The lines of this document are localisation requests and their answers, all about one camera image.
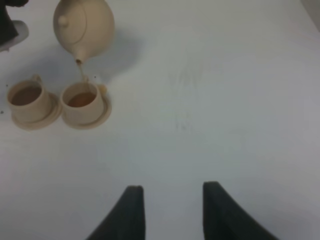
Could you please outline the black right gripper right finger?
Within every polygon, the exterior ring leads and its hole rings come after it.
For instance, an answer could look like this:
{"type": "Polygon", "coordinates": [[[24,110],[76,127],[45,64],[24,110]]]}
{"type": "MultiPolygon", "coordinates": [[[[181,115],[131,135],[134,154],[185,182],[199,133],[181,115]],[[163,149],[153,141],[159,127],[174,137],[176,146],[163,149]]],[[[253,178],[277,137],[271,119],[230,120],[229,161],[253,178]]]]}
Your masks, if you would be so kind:
{"type": "Polygon", "coordinates": [[[202,225],[206,240],[276,239],[216,181],[203,183],[202,225]]]}

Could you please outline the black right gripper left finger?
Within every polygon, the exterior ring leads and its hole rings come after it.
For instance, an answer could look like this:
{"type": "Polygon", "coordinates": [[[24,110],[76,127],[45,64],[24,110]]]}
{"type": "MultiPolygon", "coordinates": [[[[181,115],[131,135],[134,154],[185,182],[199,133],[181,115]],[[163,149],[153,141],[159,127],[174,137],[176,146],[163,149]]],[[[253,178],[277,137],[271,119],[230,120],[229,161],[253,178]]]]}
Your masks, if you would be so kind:
{"type": "Polygon", "coordinates": [[[144,240],[145,202],[142,186],[128,186],[88,240],[144,240]]]}

